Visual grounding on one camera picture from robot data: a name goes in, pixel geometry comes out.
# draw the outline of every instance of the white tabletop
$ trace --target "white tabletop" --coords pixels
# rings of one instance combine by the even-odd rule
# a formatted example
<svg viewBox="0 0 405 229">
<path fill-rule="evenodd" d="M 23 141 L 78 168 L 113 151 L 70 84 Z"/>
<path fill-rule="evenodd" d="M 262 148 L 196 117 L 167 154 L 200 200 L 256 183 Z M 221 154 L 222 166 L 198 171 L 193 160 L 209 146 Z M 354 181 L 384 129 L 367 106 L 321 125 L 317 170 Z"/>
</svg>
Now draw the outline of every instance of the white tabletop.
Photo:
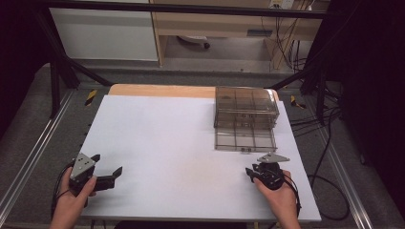
<svg viewBox="0 0 405 229">
<path fill-rule="evenodd" d="M 81 152 L 101 155 L 95 175 L 123 166 L 114 189 L 90 198 L 92 219 L 270 221 L 265 198 L 245 173 L 260 153 L 215 150 L 213 98 L 106 95 Z M 286 110 L 274 129 L 277 154 L 298 186 L 300 221 L 321 220 Z"/>
</svg>

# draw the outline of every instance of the stacked acrylic organizer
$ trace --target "stacked acrylic organizer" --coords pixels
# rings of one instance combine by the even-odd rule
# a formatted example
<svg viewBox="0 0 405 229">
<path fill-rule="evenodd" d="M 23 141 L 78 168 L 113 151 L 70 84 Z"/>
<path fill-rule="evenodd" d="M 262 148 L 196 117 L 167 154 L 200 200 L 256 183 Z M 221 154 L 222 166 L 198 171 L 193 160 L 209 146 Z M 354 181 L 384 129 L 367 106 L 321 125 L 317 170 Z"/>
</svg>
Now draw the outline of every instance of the stacked acrylic organizer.
<svg viewBox="0 0 405 229">
<path fill-rule="evenodd" d="M 215 148 L 247 153 L 275 152 L 272 129 L 278 115 L 271 91 L 217 87 Z"/>
</svg>

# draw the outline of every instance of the left hand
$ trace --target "left hand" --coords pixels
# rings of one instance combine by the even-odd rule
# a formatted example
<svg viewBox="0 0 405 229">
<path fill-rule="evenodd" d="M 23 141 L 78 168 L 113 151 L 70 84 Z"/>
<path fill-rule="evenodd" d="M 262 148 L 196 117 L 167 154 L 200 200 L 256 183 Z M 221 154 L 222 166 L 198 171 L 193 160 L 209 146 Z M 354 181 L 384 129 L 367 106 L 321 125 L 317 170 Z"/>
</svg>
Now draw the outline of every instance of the left hand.
<svg viewBox="0 0 405 229">
<path fill-rule="evenodd" d="M 69 178 L 73 168 L 66 170 L 63 175 L 60 185 L 59 194 L 69 190 Z M 93 176 L 84 185 L 81 192 L 75 197 L 70 191 L 64 193 L 57 200 L 56 209 L 53 214 L 53 220 L 51 222 L 50 229 L 71 229 L 75 227 L 75 223 L 79 218 L 87 197 L 92 197 L 96 193 L 93 192 L 96 186 L 96 177 Z"/>
</svg>

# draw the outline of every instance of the wooden desk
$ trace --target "wooden desk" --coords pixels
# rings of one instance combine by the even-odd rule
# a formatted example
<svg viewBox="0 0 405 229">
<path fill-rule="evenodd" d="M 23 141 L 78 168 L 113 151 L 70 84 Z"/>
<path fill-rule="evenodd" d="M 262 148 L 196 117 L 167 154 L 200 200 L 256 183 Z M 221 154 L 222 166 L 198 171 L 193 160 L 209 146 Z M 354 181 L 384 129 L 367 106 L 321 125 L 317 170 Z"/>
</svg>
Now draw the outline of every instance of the wooden desk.
<svg viewBox="0 0 405 229">
<path fill-rule="evenodd" d="M 265 198 L 245 173 L 245 167 L 256 163 L 263 153 L 215 150 L 214 92 L 214 87 L 113 86 L 103 98 L 81 152 L 101 155 L 97 175 L 110 174 L 119 166 L 123 172 L 114 189 L 89 200 L 82 216 L 111 220 L 275 220 Z M 303 205 L 299 220 L 318 221 L 321 218 L 286 110 L 283 103 L 279 104 L 274 133 L 280 154 L 290 158 L 281 167 L 291 171 L 298 186 Z"/>
<path fill-rule="evenodd" d="M 241 7 L 267 9 L 268 0 L 149 0 L 155 4 L 178 4 L 178 5 L 207 5 L 220 7 Z M 305 10 L 308 1 L 295 0 L 293 10 Z M 315 1 L 317 10 L 326 10 L 329 2 Z M 235 15 L 210 15 L 210 14 L 186 14 L 153 12 L 155 38 L 157 41 L 158 57 L 160 64 L 164 63 L 164 50 L 167 36 L 211 36 L 211 37 L 247 37 L 248 30 L 262 31 L 264 28 L 271 35 L 265 38 L 267 50 L 270 53 L 276 69 L 283 65 L 283 56 L 279 52 L 276 40 L 276 19 L 260 16 L 235 16 Z M 320 19 L 298 19 L 294 27 L 291 27 L 294 18 L 285 18 L 280 23 L 279 36 L 288 38 L 282 42 L 283 52 L 286 52 L 292 40 L 312 41 L 318 32 L 322 22 Z"/>
</svg>

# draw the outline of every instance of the person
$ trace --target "person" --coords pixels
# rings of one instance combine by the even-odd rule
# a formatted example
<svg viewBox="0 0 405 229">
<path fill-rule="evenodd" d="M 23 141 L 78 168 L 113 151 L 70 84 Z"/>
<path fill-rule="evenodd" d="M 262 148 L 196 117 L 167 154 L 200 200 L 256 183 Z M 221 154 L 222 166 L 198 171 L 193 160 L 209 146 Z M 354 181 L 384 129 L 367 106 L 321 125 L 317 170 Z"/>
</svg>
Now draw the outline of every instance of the person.
<svg viewBox="0 0 405 229">
<path fill-rule="evenodd" d="M 92 177 L 84 185 L 81 192 L 73 195 L 69 190 L 69 176 L 72 172 L 72 167 L 69 168 L 62 177 L 60 185 L 60 193 L 56 208 L 51 221 L 50 229 L 71 229 L 75 227 L 87 197 L 94 196 L 93 192 L 96 185 L 96 177 Z M 289 171 L 283 171 L 285 175 L 291 177 Z M 301 228 L 297 218 L 295 205 L 295 195 L 291 188 L 285 183 L 278 190 L 272 191 L 268 189 L 262 181 L 257 178 L 253 179 L 257 189 L 265 196 L 271 211 L 279 220 L 281 227 L 285 229 Z"/>
</svg>

